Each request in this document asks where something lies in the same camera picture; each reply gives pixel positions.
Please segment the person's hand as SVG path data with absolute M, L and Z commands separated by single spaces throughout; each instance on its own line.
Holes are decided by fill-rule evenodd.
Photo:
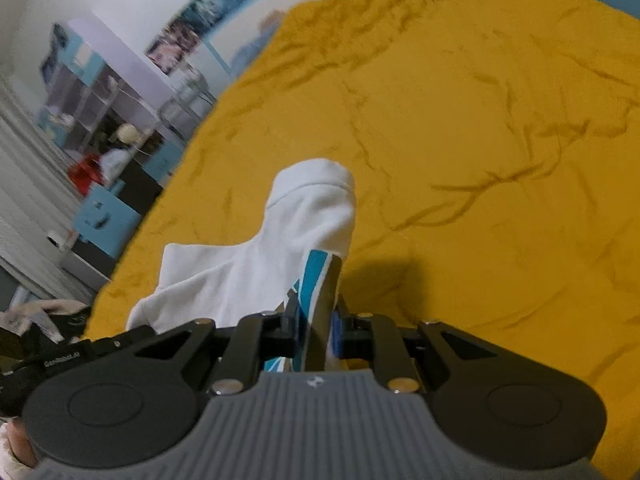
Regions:
M 38 458 L 21 419 L 11 419 L 6 424 L 6 434 L 8 435 L 9 446 L 13 456 L 24 466 L 35 468 L 38 465 Z

